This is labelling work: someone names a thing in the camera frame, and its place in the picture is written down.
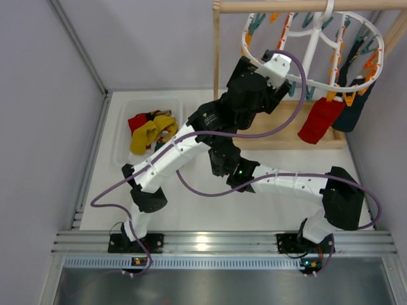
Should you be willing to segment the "red christmas sock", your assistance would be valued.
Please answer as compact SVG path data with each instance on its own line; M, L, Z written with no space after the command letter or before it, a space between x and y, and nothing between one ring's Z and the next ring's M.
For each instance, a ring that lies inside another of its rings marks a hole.
M298 137L308 144L317 144L344 108L344 102L320 98L312 106Z

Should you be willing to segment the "yellow sock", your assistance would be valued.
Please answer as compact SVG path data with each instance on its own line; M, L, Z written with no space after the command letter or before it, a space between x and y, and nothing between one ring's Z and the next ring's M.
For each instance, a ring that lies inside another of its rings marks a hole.
M154 123L158 129L156 140L168 142L178 131L177 121L171 116L157 116Z
M145 154L159 133L158 127L153 121L146 121L142 125L133 124L130 129L132 131L130 152L136 155Z

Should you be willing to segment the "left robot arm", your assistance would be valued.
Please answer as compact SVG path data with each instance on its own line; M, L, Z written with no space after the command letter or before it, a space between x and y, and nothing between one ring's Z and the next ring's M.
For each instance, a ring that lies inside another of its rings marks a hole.
M150 157L144 173L134 175L142 165L122 167L124 177L132 178L128 183L134 202L131 218L121 226L125 247L134 246L136 239L146 235L151 214L167 204L161 185L198 154L208 153L213 175L227 176L226 183L231 187L253 178L259 163L241 157L232 138L220 133L246 130L258 113L271 114L291 88L286 80L290 63L289 58L274 54L256 67L241 57L227 91L218 100L202 104L171 140Z

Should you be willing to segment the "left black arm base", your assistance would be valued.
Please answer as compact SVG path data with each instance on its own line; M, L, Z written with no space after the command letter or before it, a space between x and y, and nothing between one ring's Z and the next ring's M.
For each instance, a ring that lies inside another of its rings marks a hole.
M151 254L161 254L164 246L164 235L149 233L140 239L144 248ZM130 241L125 234L109 236L107 252L110 254L143 254L145 251L136 241Z

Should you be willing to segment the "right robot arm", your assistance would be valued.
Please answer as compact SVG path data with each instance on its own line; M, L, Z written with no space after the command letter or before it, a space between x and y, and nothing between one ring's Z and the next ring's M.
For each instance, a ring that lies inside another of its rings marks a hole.
M305 218L298 231L301 246L322 243L337 230L359 229L364 192L342 167L310 176L287 172L245 159L232 142L209 149L212 173L226 177L231 190L240 193L275 193L307 200L319 206Z

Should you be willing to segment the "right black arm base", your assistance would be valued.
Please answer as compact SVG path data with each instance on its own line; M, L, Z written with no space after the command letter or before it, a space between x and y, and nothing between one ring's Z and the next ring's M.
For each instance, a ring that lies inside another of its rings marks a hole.
M290 258L299 259L317 252L315 246L307 241L298 239L296 233L280 233L276 235L276 239L278 252Z

